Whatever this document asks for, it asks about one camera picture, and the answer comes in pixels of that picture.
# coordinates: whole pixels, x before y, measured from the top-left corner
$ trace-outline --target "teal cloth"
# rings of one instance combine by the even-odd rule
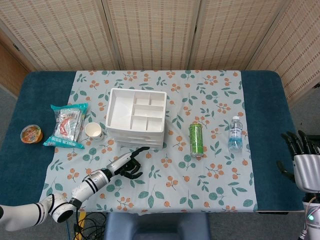
[[[27,75],[0,152],[0,204],[39,200],[54,148],[42,143],[56,125],[50,104],[68,103],[75,72],[40,71]],[[302,210],[303,193],[280,174],[276,160],[292,170],[280,133],[295,131],[280,77],[271,71],[242,71],[246,121],[258,210]],[[21,130],[30,124],[43,131],[41,144],[24,144]]]
[[[280,134],[296,130],[281,78],[274,71],[242,71],[241,79],[258,210],[303,210],[305,194],[276,165],[281,160],[293,173],[292,157]]]

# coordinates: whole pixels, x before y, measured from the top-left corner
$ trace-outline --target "bottle label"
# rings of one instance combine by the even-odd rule
[[[230,138],[241,138],[241,129],[238,127],[230,129]]]

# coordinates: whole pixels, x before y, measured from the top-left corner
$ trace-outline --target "teal package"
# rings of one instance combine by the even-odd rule
[[[44,146],[84,149],[77,142],[88,109],[88,103],[66,106],[51,105],[56,118],[53,134],[43,143]]]

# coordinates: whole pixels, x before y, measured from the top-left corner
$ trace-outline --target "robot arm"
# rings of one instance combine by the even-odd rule
[[[85,200],[107,185],[113,176],[120,174],[129,179],[140,177],[142,172],[137,172],[141,165],[135,160],[135,156],[148,149],[149,147],[141,147],[134,152],[128,152],[111,162],[105,169],[97,170],[85,177],[82,183],[72,190],[69,202],[63,195],[55,193],[38,203],[21,206],[0,205],[0,225],[4,225],[7,231],[16,231],[39,225],[48,215],[57,223],[66,221]]]
[[[294,175],[289,173],[283,163],[277,161],[281,173],[292,180],[297,187],[305,192],[302,199],[305,211],[305,228],[299,240],[308,236],[309,240],[318,240],[320,236],[320,153],[318,147],[310,142],[303,131],[298,131],[302,143],[292,132],[281,134],[293,157]]]

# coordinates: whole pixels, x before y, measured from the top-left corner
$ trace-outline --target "white tablecloth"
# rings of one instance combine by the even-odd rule
[[[148,214],[257,209],[239,71],[77,71],[69,104],[87,102],[84,124],[99,123],[105,137],[94,142],[83,132],[80,141],[85,149],[56,148],[40,199],[57,192],[69,200],[72,189],[87,174],[134,150],[118,146],[106,130],[111,88],[167,93],[164,148],[140,153],[136,159],[142,166],[141,177],[113,177],[82,204],[81,211]],[[227,146],[228,126],[237,115],[243,124],[243,150],[233,155]],[[190,156],[192,122],[203,127],[205,154],[197,159]]]

